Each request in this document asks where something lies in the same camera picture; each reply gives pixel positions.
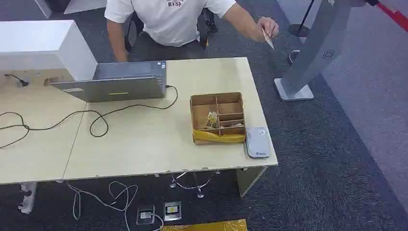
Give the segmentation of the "person's left hand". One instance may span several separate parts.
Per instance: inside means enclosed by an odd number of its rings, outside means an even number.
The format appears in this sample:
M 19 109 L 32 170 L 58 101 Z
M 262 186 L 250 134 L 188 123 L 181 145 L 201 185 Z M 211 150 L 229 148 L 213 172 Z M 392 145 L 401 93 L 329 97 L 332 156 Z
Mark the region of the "person's left hand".
M 254 40 L 257 42 L 264 42 L 265 36 L 275 38 L 279 33 L 279 25 L 270 17 L 260 17 L 255 27 Z

